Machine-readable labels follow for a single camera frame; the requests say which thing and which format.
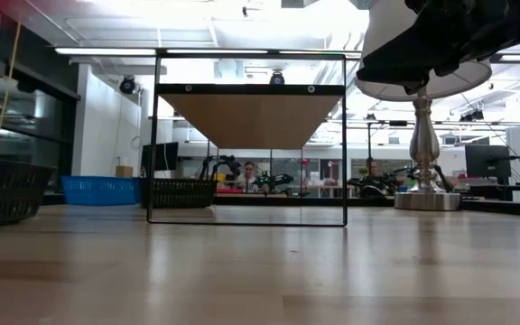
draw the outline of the triangular wooden panel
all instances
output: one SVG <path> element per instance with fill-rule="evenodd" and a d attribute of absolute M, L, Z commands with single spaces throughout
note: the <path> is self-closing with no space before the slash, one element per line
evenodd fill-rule
<path fill-rule="evenodd" d="M 337 95 L 161 95 L 223 149 L 300 149 L 339 102 Z"/>

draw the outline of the table surface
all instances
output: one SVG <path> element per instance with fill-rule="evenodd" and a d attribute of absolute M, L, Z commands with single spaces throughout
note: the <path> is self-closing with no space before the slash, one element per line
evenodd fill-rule
<path fill-rule="evenodd" d="M 351 209 L 346 228 L 148 225 L 43 207 L 0 227 L 0 325 L 520 324 L 520 218 Z M 160 218 L 338 219 L 213 207 Z"/>

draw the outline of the ceiling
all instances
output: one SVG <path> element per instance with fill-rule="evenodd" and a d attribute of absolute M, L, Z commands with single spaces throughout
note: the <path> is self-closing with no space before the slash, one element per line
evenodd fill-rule
<path fill-rule="evenodd" d="M 7 14 L 28 13 L 24 24 L 55 46 L 166 47 L 166 48 L 262 48 L 359 50 L 368 26 L 367 11 L 349 0 L 304 0 L 291 8 L 293 0 L 18 0 L 4 8 Z M 510 51 L 519 51 L 520 45 Z M 108 58 L 94 60 L 99 73 L 151 74 L 153 59 Z M 190 71 L 204 68 L 217 74 L 208 63 L 165 62 L 166 78 L 193 78 Z M 265 82 L 269 73 L 247 73 L 246 69 L 284 70 L 287 82 L 316 83 L 338 80 L 339 69 L 319 62 L 243 60 L 243 82 Z M 491 80 L 462 95 L 433 105 L 435 120 L 457 121 L 470 104 L 491 112 L 503 111 L 506 100 L 520 90 L 520 65 L 493 65 Z M 352 118 L 375 113 L 377 118 L 410 117 L 410 104 L 379 102 L 352 88 L 348 111 Z"/>

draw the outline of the wicker basket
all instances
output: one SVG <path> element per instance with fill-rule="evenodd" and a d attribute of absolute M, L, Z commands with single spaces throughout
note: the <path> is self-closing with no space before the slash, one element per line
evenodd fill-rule
<path fill-rule="evenodd" d="M 34 216 L 54 168 L 0 161 L 0 225 Z"/>
<path fill-rule="evenodd" d="M 141 179 L 142 206 L 147 208 L 148 180 Z M 188 179 L 154 179 L 154 208 L 206 208 L 212 204 L 216 194 L 217 181 Z"/>

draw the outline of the lamp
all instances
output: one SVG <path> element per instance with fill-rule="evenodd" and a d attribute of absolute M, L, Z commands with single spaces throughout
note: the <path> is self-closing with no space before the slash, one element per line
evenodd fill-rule
<path fill-rule="evenodd" d="M 409 9 L 405 1 L 378 0 L 370 8 L 370 25 L 365 37 L 360 70 L 366 67 L 367 55 L 376 51 L 396 36 L 410 28 L 416 14 Z M 410 44 L 420 47 L 419 43 Z M 412 55 L 415 50 L 403 48 L 400 55 Z M 413 101 L 416 121 L 413 139 L 410 144 L 410 155 L 417 165 L 416 185 L 406 193 L 395 196 L 395 207 L 398 209 L 421 210 L 455 210 L 459 207 L 459 194 L 446 193 L 436 185 L 437 174 L 433 165 L 440 155 L 439 140 L 432 128 L 431 104 L 436 98 L 462 93 L 484 82 L 491 76 L 488 61 L 468 61 L 460 64 L 453 73 L 437 77 L 430 73 L 430 81 L 418 93 L 408 95 L 402 86 L 356 81 L 357 87 L 372 98 L 384 101 Z"/>

